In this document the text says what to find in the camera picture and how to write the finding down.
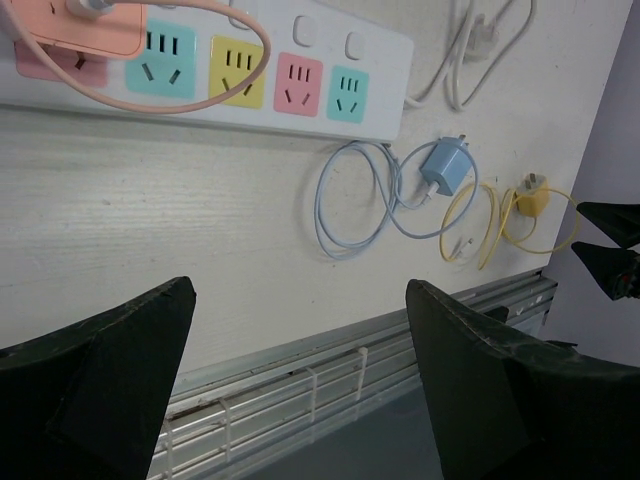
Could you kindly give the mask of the orange pink charger plug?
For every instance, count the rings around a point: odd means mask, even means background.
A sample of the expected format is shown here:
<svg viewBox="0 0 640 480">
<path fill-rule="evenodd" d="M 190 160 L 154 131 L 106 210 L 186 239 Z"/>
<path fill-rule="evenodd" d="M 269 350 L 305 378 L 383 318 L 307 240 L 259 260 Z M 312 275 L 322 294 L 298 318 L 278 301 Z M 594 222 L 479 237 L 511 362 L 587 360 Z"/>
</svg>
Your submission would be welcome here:
<svg viewBox="0 0 640 480">
<path fill-rule="evenodd" d="M 11 1 L 11 6 L 35 40 L 85 54 L 131 59 L 146 43 L 146 7 L 118 4 L 96 19 L 76 16 L 66 1 Z"/>
</svg>

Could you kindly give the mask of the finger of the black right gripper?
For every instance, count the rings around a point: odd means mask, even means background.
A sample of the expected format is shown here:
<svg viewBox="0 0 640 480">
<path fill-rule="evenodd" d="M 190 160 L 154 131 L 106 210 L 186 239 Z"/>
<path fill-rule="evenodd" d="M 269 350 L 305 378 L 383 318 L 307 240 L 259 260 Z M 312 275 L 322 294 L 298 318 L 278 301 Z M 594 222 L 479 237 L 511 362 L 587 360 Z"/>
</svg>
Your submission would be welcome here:
<svg viewBox="0 0 640 480">
<path fill-rule="evenodd" d="M 621 248 L 640 242 L 640 205 L 581 202 L 577 211 Z"/>
<path fill-rule="evenodd" d="M 637 252 L 585 242 L 574 242 L 571 249 L 611 300 L 639 298 L 639 254 Z"/>
</svg>

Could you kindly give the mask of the yellow charger plug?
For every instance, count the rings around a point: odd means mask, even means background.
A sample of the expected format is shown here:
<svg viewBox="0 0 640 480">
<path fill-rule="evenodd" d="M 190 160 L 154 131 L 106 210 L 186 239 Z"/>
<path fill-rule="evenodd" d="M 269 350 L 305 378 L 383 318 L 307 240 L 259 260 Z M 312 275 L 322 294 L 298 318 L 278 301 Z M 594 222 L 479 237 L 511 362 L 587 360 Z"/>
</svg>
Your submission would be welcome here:
<svg viewBox="0 0 640 480">
<path fill-rule="evenodd" d="M 516 208 L 525 217 L 538 218 L 549 201 L 548 180 L 544 175 L 529 173 L 516 189 Z"/>
</svg>

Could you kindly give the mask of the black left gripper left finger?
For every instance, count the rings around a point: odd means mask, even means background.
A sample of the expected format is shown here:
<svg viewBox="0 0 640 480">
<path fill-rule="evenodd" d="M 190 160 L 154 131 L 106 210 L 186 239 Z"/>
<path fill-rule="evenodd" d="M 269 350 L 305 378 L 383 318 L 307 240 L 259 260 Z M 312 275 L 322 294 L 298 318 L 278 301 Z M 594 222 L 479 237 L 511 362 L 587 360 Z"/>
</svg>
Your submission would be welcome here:
<svg viewBox="0 0 640 480">
<path fill-rule="evenodd" d="M 176 277 L 2 349 L 2 478 L 146 478 L 194 310 Z"/>
</svg>

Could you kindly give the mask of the white multicolour power strip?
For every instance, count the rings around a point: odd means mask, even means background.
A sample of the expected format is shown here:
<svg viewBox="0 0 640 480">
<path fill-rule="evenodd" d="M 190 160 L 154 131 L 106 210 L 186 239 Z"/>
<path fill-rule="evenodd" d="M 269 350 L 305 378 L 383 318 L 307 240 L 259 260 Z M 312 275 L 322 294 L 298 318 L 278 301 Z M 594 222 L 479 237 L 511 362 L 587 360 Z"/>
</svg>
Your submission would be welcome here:
<svg viewBox="0 0 640 480">
<path fill-rule="evenodd" d="M 178 121 L 346 139 L 398 135 L 413 42 L 319 1 L 239 1 L 269 36 L 223 15 L 145 6 L 146 43 L 131 59 L 41 45 L 76 81 L 109 97 L 170 107 L 220 96 Z"/>
</svg>

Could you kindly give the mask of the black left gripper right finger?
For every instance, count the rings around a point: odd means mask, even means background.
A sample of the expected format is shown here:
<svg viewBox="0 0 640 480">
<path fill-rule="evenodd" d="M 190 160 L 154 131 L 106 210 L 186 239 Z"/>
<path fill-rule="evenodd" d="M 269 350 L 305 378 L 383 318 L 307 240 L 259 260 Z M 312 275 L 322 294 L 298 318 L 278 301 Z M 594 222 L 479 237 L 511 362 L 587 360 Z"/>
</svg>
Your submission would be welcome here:
<svg viewBox="0 0 640 480">
<path fill-rule="evenodd" d="M 635 479 L 639 371 L 476 312 L 424 280 L 406 309 L 447 479 Z"/>
</svg>

